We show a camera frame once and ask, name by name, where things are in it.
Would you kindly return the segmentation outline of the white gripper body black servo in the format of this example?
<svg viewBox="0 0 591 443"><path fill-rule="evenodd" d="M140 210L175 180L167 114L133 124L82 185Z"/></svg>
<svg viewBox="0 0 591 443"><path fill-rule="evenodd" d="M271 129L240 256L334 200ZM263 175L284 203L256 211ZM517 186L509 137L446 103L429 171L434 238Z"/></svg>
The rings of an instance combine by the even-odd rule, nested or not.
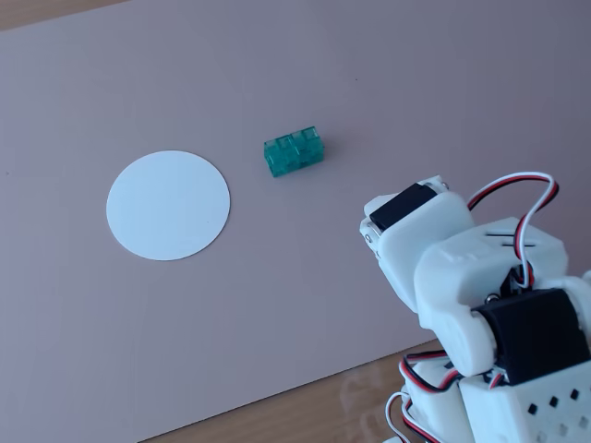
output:
<svg viewBox="0 0 591 443"><path fill-rule="evenodd" d="M382 230L378 265L413 313L417 312L415 271L425 251L475 226L466 202L438 175L371 199L364 215Z"/></svg>

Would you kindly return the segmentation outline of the white moving gripper finger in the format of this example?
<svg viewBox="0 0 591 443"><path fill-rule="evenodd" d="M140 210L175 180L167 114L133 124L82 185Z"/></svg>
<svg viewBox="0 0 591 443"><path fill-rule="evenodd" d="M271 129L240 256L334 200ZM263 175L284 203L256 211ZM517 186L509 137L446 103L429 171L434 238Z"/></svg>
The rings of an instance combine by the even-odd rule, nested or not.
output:
<svg viewBox="0 0 591 443"><path fill-rule="evenodd" d="M366 217L360 223L359 232L375 258L380 261L379 246L382 230L369 217Z"/></svg>

